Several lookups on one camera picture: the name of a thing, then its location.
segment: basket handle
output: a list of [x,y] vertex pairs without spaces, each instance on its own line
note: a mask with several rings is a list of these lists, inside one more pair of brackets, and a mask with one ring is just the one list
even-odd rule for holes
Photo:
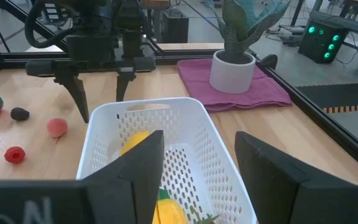
[[166,103],[139,103],[130,105],[126,108],[127,111],[140,111],[140,110],[156,110],[156,109],[169,109],[171,106]]

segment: pink toy ball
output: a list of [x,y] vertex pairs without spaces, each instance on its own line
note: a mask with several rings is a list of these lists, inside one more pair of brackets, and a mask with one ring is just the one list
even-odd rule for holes
[[62,118],[54,118],[48,121],[47,131],[53,138],[59,138],[67,131],[67,122]]

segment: black box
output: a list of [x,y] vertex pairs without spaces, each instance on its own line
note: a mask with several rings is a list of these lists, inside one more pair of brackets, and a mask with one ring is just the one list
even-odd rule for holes
[[299,54],[316,63],[331,63],[347,34],[347,29],[332,24],[310,21],[299,47]]
[[260,224],[358,224],[358,185],[245,132],[236,133],[235,151]]
[[163,43],[187,43],[189,18],[178,9],[167,9],[162,13],[161,38]]

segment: toy blackberry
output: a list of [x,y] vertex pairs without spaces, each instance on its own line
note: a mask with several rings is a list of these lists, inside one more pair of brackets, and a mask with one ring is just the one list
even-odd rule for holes
[[30,112],[23,108],[13,108],[11,110],[11,118],[16,121],[25,121],[29,118]]

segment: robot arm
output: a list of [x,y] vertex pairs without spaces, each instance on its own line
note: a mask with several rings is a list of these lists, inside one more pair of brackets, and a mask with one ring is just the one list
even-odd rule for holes
[[[44,4],[63,6],[73,13],[73,27],[44,42],[34,37],[34,24]],[[55,82],[63,85],[73,97],[84,121],[89,120],[88,106],[80,72],[118,72],[116,100],[122,101],[135,72],[155,69],[153,57],[145,57],[142,45],[158,48],[151,42],[143,42],[147,34],[146,19],[138,0],[38,0],[29,12],[25,22],[25,36],[29,44],[36,48],[46,48],[66,38],[70,63],[29,61],[28,75],[55,77]],[[122,47],[118,48],[119,36]]]

